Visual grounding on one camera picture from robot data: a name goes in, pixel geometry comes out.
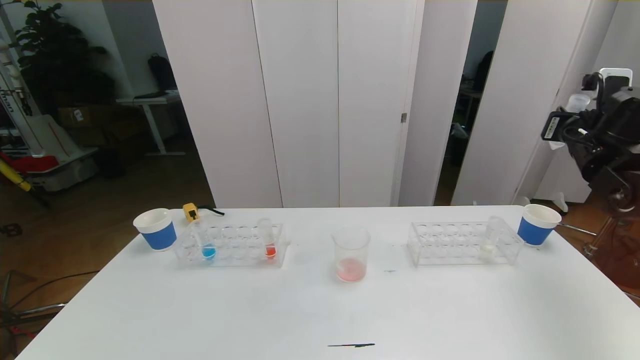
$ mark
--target potted plant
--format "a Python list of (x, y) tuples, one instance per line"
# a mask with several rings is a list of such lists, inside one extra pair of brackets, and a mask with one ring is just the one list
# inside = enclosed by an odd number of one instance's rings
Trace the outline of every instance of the potted plant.
[(57, 117), (57, 109), (77, 103), (113, 102), (115, 82), (96, 66), (107, 51), (90, 46), (77, 27), (57, 13), (62, 4), (42, 8), (26, 1), (25, 26), (15, 32), (24, 56), (18, 59), (22, 77), (42, 113)]

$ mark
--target glass beaker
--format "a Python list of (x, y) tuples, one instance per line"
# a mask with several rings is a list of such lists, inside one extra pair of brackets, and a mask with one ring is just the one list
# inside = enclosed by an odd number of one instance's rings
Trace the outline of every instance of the glass beaker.
[(371, 236), (361, 227), (343, 227), (332, 234), (335, 244), (335, 274), (342, 281), (360, 281), (367, 273)]

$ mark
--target doorway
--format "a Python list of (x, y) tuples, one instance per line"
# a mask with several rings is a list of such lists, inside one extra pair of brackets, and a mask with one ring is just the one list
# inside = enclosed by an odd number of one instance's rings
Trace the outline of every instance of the doorway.
[(507, 0), (478, 1), (458, 99), (451, 120), (440, 179), (433, 204), (448, 206), (458, 182), (460, 168), (482, 101), (493, 52), (498, 43)]

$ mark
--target box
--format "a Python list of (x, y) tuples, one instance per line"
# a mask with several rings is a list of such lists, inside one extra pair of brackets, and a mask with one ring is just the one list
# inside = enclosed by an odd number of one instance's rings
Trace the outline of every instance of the box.
[(132, 117), (144, 118), (144, 114), (138, 108), (122, 105), (88, 105), (58, 109), (60, 126), (66, 129), (104, 126)]
[(101, 127), (77, 127), (67, 131), (76, 144), (113, 149), (122, 163), (131, 164), (151, 148), (152, 141), (147, 129), (144, 118), (134, 117)]

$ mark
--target blue and white paper cup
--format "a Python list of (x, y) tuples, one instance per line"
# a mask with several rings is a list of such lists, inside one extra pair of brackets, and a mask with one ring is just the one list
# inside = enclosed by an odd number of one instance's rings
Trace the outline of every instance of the blue and white paper cup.
[(133, 226), (145, 237), (151, 249), (167, 250), (175, 241), (175, 229), (168, 209), (153, 209), (138, 215)]
[(529, 204), (524, 207), (518, 235), (529, 245), (542, 245), (561, 220), (562, 216), (556, 210), (538, 204)]

